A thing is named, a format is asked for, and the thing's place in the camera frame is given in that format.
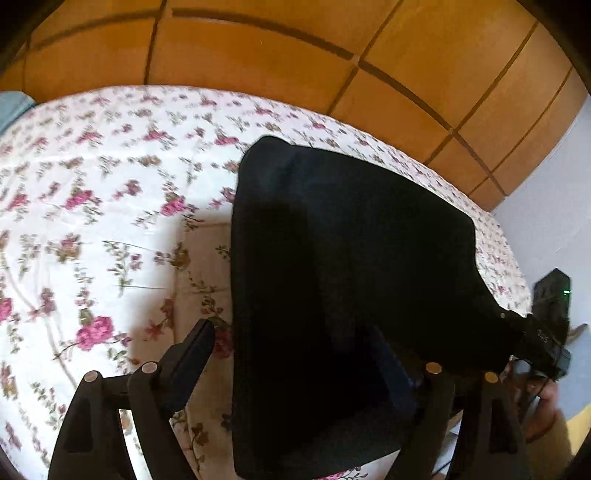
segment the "person's hand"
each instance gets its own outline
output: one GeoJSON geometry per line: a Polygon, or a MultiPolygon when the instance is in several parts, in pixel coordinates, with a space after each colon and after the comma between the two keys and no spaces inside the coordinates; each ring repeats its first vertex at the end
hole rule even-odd
{"type": "Polygon", "coordinates": [[[534,378],[527,382],[527,393],[537,395],[541,400],[558,401],[558,384],[547,378],[534,378]]]}

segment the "light blue wall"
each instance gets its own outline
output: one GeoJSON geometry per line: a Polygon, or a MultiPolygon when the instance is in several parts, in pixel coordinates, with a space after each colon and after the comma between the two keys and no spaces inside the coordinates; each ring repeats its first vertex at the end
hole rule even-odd
{"type": "Polygon", "coordinates": [[[554,150],[494,211],[530,287],[571,277],[572,325],[591,323],[591,98],[554,150]]]}

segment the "white bedsheet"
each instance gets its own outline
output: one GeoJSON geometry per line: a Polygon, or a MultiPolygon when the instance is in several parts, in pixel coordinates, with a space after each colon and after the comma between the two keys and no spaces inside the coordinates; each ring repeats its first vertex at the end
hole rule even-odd
{"type": "MultiPolygon", "coordinates": [[[[214,355],[173,424],[198,475],[236,478],[229,221],[238,162],[269,134],[379,164],[466,212],[486,285],[501,306],[528,310],[530,293],[494,218],[349,125],[192,87],[113,87],[54,100],[0,137],[0,444],[26,478],[47,477],[85,372],[131,372],[213,316],[221,319],[214,355]]],[[[122,422],[137,477],[147,480],[133,420],[122,413],[122,422]]],[[[391,461],[329,478],[383,478],[391,461]]]]}

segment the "pillow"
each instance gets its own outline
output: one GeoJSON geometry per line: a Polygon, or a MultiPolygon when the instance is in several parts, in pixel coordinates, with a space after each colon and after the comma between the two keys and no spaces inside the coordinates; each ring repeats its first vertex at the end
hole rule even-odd
{"type": "Polygon", "coordinates": [[[35,100],[26,93],[0,92],[0,135],[34,105],[35,100]]]}

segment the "pink flower print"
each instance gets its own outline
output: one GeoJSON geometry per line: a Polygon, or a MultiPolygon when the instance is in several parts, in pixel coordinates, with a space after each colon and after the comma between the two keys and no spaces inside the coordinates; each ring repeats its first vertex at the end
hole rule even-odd
{"type": "MultiPolygon", "coordinates": [[[[188,203],[186,206],[186,209],[191,212],[191,213],[195,213],[197,212],[197,210],[199,210],[199,207],[195,207],[195,205],[193,205],[192,203],[188,203]]],[[[191,218],[191,220],[193,222],[204,222],[205,220],[200,219],[200,218],[191,218]]]]}
{"type": "Polygon", "coordinates": [[[186,138],[191,139],[193,138],[195,135],[197,135],[200,138],[203,138],[205,136],[205,130],[201,127],[196,128],[195,133],[189,133],[186,135],[186,138]]]}
{"type": "Polygon", "coordinates": [[[216,328],[216,339],[213,344],[212,355],[215,358],[221,360],[230,358],[234,353],[234,345],[232,342],[232,329],[231,328],[216,328]]]}
{"type": "Polygon", "coordinates": [[[273,115],[273,110],[269,110],[268,108],[261,108],[257,105],[255,113],[257,115],[273,115]]]}
{"type": "Polygon", "coordinates": [[[228,160],[224,163],[223,168],[230,173],[238,173],[238,163],[233,160],[228,160]]]}
{"type": "Polygon", "coordinates": [[[40,452],[41,451],[41,442],[38,438],[33,437],[33,448],[35,449],[36,452],[40,452]]]}
{"type": "Polygon", "coordinates": [[[10,425],[8,422],[6,422],[4,424],[4,429],[8,433],[8,444],[12,445],[14,448],[16,448],[17,450],[20,451],[22,448],[22,443],[19,440],[19,438],[15,435],[12,425],[10,425]]]}
{"type": "Polygon", "coordinates": [[[184,200],[185,197],[180,196],[167,201],[164,205],[160,207],[160,213],[165,217],[170,217],[173,216],[175,213],[184,211],[186,208],[184,200]]]}
{"type": "Polygon", "coordinates": [[[100,144],[100,139],[103,138],[103,136],[98,133],[96,130],[92,130],[92,129],[87,129],[84,131],[84,133],[79,136],[78,138],[76,138],[76,143],[78,145],[84,143],[84,142],[88,142],[89,144],[93,145],[93,144],[100,144]]]}
{"type": "Polygon", "coordinates": [[[10,317],[12,313],[12,299],[2,299],[0,301],[0,324],[10,317]]]}
{"type": "Polygon", "coordinates": [[[36,148],[37,150],[43,150],[48,144],[46,137],[38,137],[29,147],[27,150],[32,150],[36,148]]]}
{"type": "Polygon", "coordinates": [[[173,299],[165,299],[163,305],[160,307],[160,311],[164,313],[167,324],[172,327],[174,324],[174,302],[173,299]]]}
{"type": "Polygon", "coordinates": [[[37,317],[39,317],[40,314],[39,309],[29,310],[29,322],[37,320],[37,317]]]}
{"type": "Polygon", "coordinates": [[[142,192],[142,188],[139,186],[137,180],[130,180],[125,186],[127,187],[127,195],[131,195],[132,197],[135,197],[138,193],[142,192]]]}
{"type": "Polygon", "coordinates": [[[221,132],[217,133],[217,138],[214,140],[216,145],[233,145],[238,143],[237,137],[227,137],[221,132]]]}
{"type": "Polygon", "coordinates": [[[81,306],[85,306],[85,307],[92,307],[95,304],[95,301],[90,299],[90,292],[88,291],[87,288],[81,288],[80,289],[80,293],[77,295],[77,299],[74,300],[74,303],[81,307],[81,306]]]}
{"type": "Polygon", "coordinates": [[[148,335],[148,340],[157,341],[160,335],[164,335],[162,331],[163,323],[154,324],[152,320],[150,320],[150,326],[144,328],[144,332],[148,335]]]}
{"type": "Polygon", "coordinates": [[[81,190],[66,200],[66,210],[73,210],[78,205],[88,202],[92,198],[92,190],[81,190]]]}
{"type": "Polygon", "coordinates": [[[76,332],[76,343],[80,350],[89,352],[96,345],[93,330],[90,325],[84,325],[76,332]]]}
{"type": "Polygon", "coordinates": [[[41,291],[41,312],[49,315],[56,311],[56,302],[53,300],[53,291],[50,288],[44,287],[41,291]]]}
{"type": "Polygon", "coordinates": [[[216,106],[217,103],[214,102],[213,100],[210,100],[209,98],[202,96],[201,97],[201,106],[216,106]]]}
{"type": "Polygon", "coordinates": [[[223,203],[220,200],[216,200],[216,199],[213,199],[211,202],[209,202],[209,206],[211,208],[213,208],[214,210],[217,210],[222,205],[223,205],[223,203]]]}
{"type": "Polygon", "coordinates": [[[131,270],[137,271],[137,270],[142,269],[142,263],[144,263],[144,262],[140,261],[141,258],[142,258],[141,254],[131,255],[131,263],[129,264],[129,267],[131,270]]]}
{"type": "Polygon", "coordinates": [[[347,472],[340,472],[340,473],[333,473],[329,476],[323,476],[322,478],[317,478],[316,480],[339,480],[339,478],[343,478],[347,472]]]}
{"type": "Polygon", "coordinates": [[[224,187],[220,193],[227,202],[234,203],[234,198],[236,198],[236,190],[231,189],[230,187],[224,187]]]}
{"type": "Polygon", "coordinates": [[[121,126],[121,129],[115,129],[113,130],[113,135],[119,135],[120,133],[128,133],[131,132],[134,129],[134,127],[132,127],[130,124],[123,124],[121,126]]]}
{"type": "Polygon", "coordinates": [[[113,336],[111,317],[96,317],[90,325],[84,325],[76,333],[76,343],[81,350],[88,352],[93,346],[104,343],[113,336]]]}
{"type": "Polygon", "coordinates": [[[165,150],[169,150],[172,145],[175,145],[174,141],[176,140],[174,137],[168,134],[165,131],[159,131],[156,129],[154,125],[150,125],[148,127],[148,133],[142,137],[142,140],[145,142],[151,142],[154,140],[159,141],[164,146],[165,150]]]}
{"type": "Polygon", "coordinates": [[[98,97],[95,97],[92,99],[92,101],[90,102],[91,105],[100,105],[100,106],[105,106],[108,105],[111,101],[108,98],[105,98],[101,95],[99,95],[98,97]]]}
{"type": "Polygon", "coordinates": [[[5,157],[13,150],[12,144],[3,143],[0,145],[0,157],[5,157]]]}
{"type": "Polygon", "coordinates": [[[148,94],[144,95],[144,96],[141,98],[140,102],[141,102],[141,103],[145,103],[145,102],[151,102],[151,103],[152,103],[152,104],[154,104],[154,105],[159,105],[159,104],[161,104],[161,103],[162,103],[162,101],[161,101],[161,100],[160,100],[158,97],[151,96],[151,95],[148,95],[148,94]]]}
{"type": "Polygon", "coordinates": [[[326,130],[326,125],[315,122],[314,120],[310,120],[310,121],[312,122],[312,128],[315,128],[318,130],[326,130]]]}
{"type": "Polygon", "coordinates": [[[17,193],[11,202],[8,204],[7,210],[10,212],[17,207],[28,205],[30,202],[26,193],[17,193]]]}
{"type": "Polygon", "coordinates": [[[170,254],[166,254],[165,256],[165,254],[158,251],[154,254],[154,263],[156,263],[156,265],[164,265],[167,258],[170,258],[170,254]]]}
{"type": "Polygon", "coordinates": [[[62,250],[71,250],[74,248],[74,241],[76,240],[75,237],[68,235],[65,237],[60,243],[62,250]]]}
{"type": "Polygon", "coordinates": [[[96,317],[90,326],[93,328],[97,343],[102,343],[113,336],[113,320],[111,317],[96,317]]]}

